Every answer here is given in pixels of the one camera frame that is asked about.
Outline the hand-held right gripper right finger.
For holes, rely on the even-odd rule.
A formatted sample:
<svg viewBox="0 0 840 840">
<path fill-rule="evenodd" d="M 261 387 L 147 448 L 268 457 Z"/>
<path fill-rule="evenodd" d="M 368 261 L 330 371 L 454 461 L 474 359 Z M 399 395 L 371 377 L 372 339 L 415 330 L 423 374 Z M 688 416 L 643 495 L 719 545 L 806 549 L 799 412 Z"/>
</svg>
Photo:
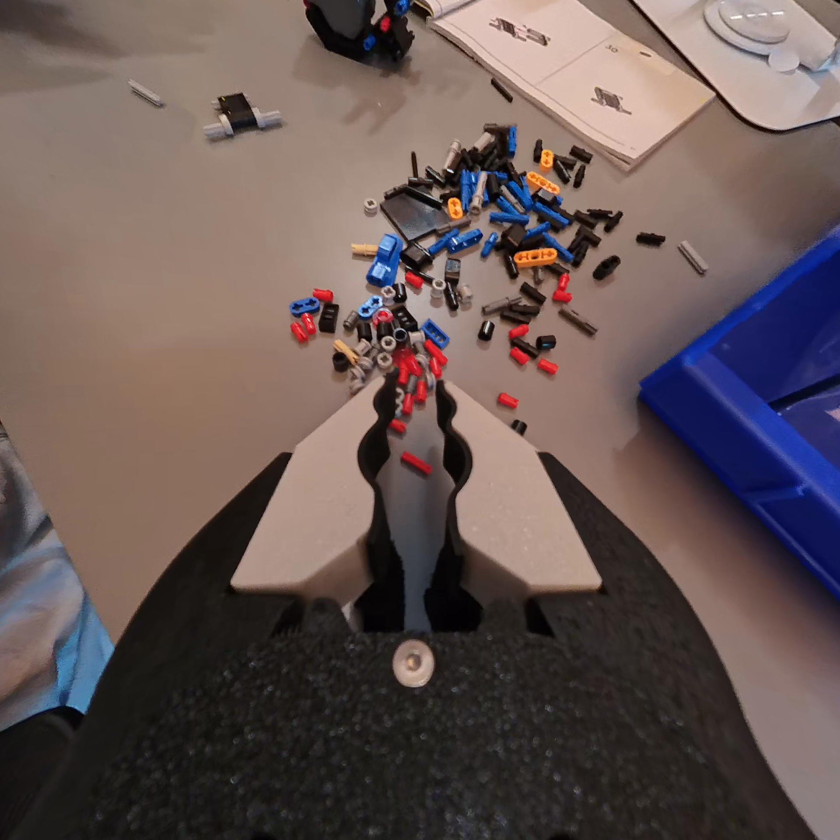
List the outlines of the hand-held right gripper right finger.
<svg viewBox="0 0 840 840">
<path fill-rule="evenodd" d="M 453 482 L 444 544 L 424 594 L 435 632 L 476 629 L 495 602 L 597 592 L 602 577 L 527 425 L 505 423 L 452 382 L 436 392 L 443 464 Z"/>
</svg>

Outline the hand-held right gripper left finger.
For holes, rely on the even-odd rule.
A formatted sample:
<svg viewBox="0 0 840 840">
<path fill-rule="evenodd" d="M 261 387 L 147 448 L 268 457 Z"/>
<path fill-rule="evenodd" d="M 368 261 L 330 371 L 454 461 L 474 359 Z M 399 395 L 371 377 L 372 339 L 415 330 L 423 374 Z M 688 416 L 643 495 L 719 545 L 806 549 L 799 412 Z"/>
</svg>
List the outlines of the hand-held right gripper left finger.
<svg viewBox="0 0 840 840">
<path fill-rule="evenodd" d="M 396 378 L 381 377 L 300 441 L 231 578 L 235 591 L 331 599 L 367 632 L 404 629 L 403 562 L 377 482 L 395 412 Z"/>
</svg>

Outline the pile of blue black lego pins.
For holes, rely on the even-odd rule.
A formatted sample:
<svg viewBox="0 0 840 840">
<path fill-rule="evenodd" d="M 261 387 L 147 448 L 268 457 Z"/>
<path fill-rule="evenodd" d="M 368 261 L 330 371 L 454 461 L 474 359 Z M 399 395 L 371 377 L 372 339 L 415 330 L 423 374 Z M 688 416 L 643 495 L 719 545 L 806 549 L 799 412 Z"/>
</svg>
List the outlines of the pile of blue black lego pins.
<svg viewBox="0 0 840 840">
<path fill-rule="evenodd" d="M 515 124 L 488 123 L 474 145 L 465 147 L 454 140 L 444 166 L 438 169 L 429 165 L 420 172 L 417 154 L 411 153 L 410 175 L 385 190 L 382 200 L 394 187 L 419 187 L 444 204 L 449 223 L 411 242 L 394 229 L 392 235 L 405 244 L 396 279 L 383 288 L 366 282 L 376 292 L 359 307 L 361 321 L 396 319 L 403 331 L 417 330 L 417 322 L 404 312 L 405 286 L 420 289 L 428 285 L 432 296 L 444 299 L 453 312 L 466 306 L 471 293 L 460 281 L 459 259 L 466 252 L 475 252 L 482 260 L 497 255 L 508 278 L 521 280 L 514 297 L 482 309 L 485 319 L 497 313 L 515 324 L 512 339 L 526 332 L 547 300 L 539 285 L 547 271 L 557 282 L 551 300 L 560 306 L 561 317 L 588 335 L 596 334 L 596 327 L 572 309 L 571 272 L 612 235 L 623 211 L 563 205 L 561 187 L 577 190 L 583 184 L 592 162 L 587 150 L 575 145 L 568 155 L 553 155 L 539 140 L 533 157 L 539 170 L 520 171 L 515 165 L 517 142 Z"/>
</svg>

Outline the small black grey lego assembly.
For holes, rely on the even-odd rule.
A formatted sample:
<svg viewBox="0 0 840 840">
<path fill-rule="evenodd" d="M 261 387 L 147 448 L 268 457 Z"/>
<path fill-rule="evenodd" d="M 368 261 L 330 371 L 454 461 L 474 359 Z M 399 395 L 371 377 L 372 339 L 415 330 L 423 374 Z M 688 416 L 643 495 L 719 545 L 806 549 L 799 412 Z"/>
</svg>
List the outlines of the small black grey lego assembly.
<svg viewBox="0 0 840 840">
<path fill-rule="evenodd" d="M 203 128 L 208 140 L 226 140 L 256 130 L 271 130 L 282 124 L 279 111 L 262 112 L 242 92 L 218 97 L 214 102 L 216 122 Z"/>
</svg>

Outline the lego instruction booklet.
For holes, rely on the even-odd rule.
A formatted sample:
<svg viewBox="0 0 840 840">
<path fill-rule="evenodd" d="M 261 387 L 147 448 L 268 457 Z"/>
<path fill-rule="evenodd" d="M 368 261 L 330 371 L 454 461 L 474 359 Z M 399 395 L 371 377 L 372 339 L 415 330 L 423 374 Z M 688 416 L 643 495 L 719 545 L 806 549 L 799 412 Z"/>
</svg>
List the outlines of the lego instruction booklet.
<svg viewBox="0 0 840 840">
<path fill-rule="evenodd" d="M 581 2 L 419 5 L 429 28 L 627 172 L 716 97 Z"/>
</svg>

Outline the grey black lego chassis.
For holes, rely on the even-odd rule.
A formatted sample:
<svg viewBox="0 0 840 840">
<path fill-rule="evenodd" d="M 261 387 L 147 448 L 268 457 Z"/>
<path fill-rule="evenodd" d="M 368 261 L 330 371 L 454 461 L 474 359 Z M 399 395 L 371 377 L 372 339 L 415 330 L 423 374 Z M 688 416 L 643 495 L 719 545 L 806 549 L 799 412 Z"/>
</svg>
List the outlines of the grey black lego chassis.
<svg viewBox="0 0 840 840">
<path fill-rule="evenodd" d="M 403 60 L 414 42 L 406 16 L 408 1 L 304 1 L 305 15 L 322 45 L 332 53 L 363 62 L 374 57 Z"/>
</svg>

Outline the black flat lego panel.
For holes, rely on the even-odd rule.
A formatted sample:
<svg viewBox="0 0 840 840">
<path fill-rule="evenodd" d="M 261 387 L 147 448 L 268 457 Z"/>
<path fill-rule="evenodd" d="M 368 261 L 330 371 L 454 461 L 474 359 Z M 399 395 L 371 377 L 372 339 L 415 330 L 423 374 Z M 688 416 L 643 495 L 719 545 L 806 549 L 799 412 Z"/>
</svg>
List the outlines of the black flat lego panel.
<svg viewBox="0 0 840 840">
<path fill-rule="evenodd" d="M 406 242 L 433 234 L 449 223 L 445 205 L 439 199 L 408 184 L 386 192 L 380 209 Z"/>
</svg>

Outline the blue plastic bin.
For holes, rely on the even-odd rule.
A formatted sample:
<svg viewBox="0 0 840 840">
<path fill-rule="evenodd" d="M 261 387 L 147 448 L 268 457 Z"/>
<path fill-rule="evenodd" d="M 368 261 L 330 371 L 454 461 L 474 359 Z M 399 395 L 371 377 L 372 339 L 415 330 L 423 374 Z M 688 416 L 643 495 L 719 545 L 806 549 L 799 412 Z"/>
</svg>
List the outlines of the blue plastic bin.
<svg viewBox="0 0 840 840">
<path fill-rule="evenodd" d="M 838 227 L 644 378 L 640 398 L 838 597 Z"/>
</svg>

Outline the person's light grey trousers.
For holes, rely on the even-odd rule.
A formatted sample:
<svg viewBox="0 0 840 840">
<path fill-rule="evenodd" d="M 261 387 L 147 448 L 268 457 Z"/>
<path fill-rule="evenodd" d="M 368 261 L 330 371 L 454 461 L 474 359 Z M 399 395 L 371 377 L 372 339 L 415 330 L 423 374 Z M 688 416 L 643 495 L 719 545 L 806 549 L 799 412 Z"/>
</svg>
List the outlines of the person's light grey trousers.
<svg viewBox="0 0 840 840">
<path fill-rule="evenodd" d="M 1 429 L 1 729 L 88 710 L 114 646 Z"/>
</svg>

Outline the wooden white document stand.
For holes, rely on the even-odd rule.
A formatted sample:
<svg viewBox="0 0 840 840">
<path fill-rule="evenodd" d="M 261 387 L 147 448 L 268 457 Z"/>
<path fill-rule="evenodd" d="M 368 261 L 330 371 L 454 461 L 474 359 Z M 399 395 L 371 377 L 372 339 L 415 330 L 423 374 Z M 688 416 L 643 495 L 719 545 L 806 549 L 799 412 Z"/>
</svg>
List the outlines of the wooden white document stand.
<svg viewBox="0 0 840 840">
<path fill-rule="evenodd" d="M 741 118 L 783 132 L 838 119 L 838 6 L 831 28 L 792 1 L 635 1 Z"/>
</svg>

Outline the blue lego bracket piece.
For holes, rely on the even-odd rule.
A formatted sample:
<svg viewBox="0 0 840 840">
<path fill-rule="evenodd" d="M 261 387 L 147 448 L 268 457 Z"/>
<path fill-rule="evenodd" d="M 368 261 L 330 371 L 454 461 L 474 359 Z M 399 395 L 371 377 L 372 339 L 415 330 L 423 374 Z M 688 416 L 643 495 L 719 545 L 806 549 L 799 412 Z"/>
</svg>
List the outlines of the blue lego bracket piece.
<svg viewBox="0 0 840 840">
<path fill-rule="evenodd" d="M 376 250 L 374 261 L 365 275 L 365 281 L 377 288 L 392 286 L 396 280 L 404 242 L 394 234 L 385 234 Z"/>
</svg>

